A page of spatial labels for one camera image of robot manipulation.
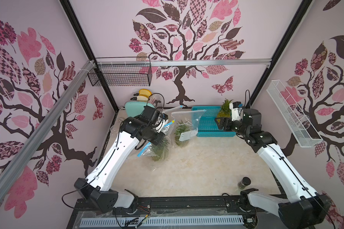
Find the blue-zip zip-top bag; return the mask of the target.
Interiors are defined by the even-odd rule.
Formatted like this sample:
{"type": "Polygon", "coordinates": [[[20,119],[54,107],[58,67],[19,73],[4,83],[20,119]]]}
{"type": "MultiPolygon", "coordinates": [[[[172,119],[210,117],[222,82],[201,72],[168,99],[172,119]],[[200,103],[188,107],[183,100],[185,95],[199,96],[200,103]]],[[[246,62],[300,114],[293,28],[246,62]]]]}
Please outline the blue-zip zip-top bag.
{"type": "Polygon", "coordinates": [[[174,126],[175,120],[166,124],[161,129],[161,133],[165,134],[162,141],[157,145],[149,142],[137,155],[137,157],[141,158],[151,168],[151,171],[157,170],[167,159],[172,149],[171,133],[174,126]]]}

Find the yellow pineapple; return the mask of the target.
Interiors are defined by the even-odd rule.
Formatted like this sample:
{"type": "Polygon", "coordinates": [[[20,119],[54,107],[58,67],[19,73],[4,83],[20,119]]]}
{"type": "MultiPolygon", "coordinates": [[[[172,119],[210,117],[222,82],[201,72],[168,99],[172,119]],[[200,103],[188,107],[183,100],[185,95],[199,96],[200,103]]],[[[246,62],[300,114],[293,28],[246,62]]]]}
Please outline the yellow pineapple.
{"type": "Polygon", "coordinates": [[[217,118],[219,117],[231,117],[231,109],[230,109],[230,103],[232,100],[225,99],[223,104],[220,107],[220,111],[217,114],[217,118]]]}

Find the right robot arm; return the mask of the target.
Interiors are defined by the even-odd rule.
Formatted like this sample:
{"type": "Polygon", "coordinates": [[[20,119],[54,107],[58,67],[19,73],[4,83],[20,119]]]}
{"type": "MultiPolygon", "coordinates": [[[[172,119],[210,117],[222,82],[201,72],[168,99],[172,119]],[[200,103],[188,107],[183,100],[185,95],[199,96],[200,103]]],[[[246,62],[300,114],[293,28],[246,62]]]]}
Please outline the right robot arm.
{"type": "Polygon", "coordinates": [[[240,193],[243,210],[262,209],[281,219],[288,229],[305,229],[322,223],[332,205],[326,194],[319,194],[294,168],[282,152],[277,140],[262,130],[261,113],[256,109],[233,109],[231,117],[217,117],[220,130],[235,132],[268,165],[281,184],[286,198],[247,189],[240,193]]]}

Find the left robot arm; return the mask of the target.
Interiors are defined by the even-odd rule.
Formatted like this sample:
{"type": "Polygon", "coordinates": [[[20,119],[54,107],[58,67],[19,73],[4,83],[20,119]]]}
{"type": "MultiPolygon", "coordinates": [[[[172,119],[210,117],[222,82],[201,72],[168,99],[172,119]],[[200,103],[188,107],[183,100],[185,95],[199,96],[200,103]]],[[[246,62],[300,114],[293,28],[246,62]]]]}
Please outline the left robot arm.
{"type": "Polygon", "coordinates": [[[168,122],[167,114],[150,106],[145,106],[141,114],[122,121],[115,142],[101,162],[87,177],[76,180],[76,192],[102,213],[114,208],[135,211],[138,196],[127,190],[112,190],[111,186],[127,157],[141,141],[154,145],[162,142],[165,137],[162,128],[168,122]]]}

